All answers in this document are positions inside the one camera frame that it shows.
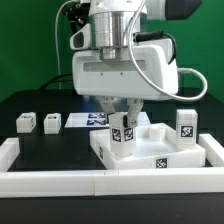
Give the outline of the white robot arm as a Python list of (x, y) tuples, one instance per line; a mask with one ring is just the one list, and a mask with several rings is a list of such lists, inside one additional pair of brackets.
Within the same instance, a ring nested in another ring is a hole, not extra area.
[(148, 32), (148, 20), (186, 20), (202, 0), (88, 0), (88, 22), (70, 39), (72, 73), (80, 95), (97, 96), (109, 124), (137, 126), (145, 100), (196, 101), (177, 94), (178, 78), (193, 74), (176, 65), (176, 42)]

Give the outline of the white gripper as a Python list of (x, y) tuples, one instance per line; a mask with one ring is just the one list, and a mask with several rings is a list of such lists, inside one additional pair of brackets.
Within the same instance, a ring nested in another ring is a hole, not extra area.
[[(79, 95), (102, 96), (100, 106), (106, 122), (115, 113), (114, 98), (129, 98), (128, 113), (123, 117), (125, 128), (135, 128), (145, 100), (166, 100), (136, 71), (127, 49), (121, 59), (101, 60), (100, 51), (92, 50), (91, 31), (84, 26), (70, 38), (76, 51), (72, 59), (73, 83)], [(176, 46), (171, 36), (163, 31), (135, 33), (134, 58), (146, 77), (170, 94), (178, 92)]]

